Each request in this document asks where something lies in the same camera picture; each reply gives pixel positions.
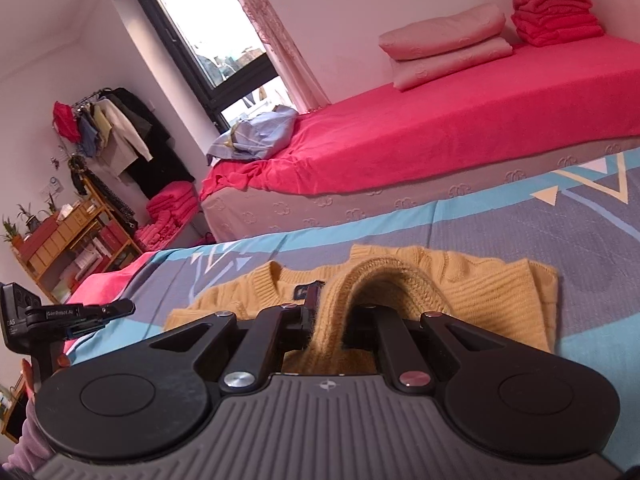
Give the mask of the person left hand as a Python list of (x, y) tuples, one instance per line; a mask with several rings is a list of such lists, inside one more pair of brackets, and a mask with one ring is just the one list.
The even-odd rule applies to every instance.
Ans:
[[(55, 373), (60, 370), (65, 370), (70, 367), (70, 358), (62, 353), (56, 359), (54, 371)], [(25, 382), (25, 389), (29, 400), (35, 400), (35, 387), (34, 387), (34, 372), (32, 371), (32, 364), (26, 359), (21, 360), (21, 373)]]

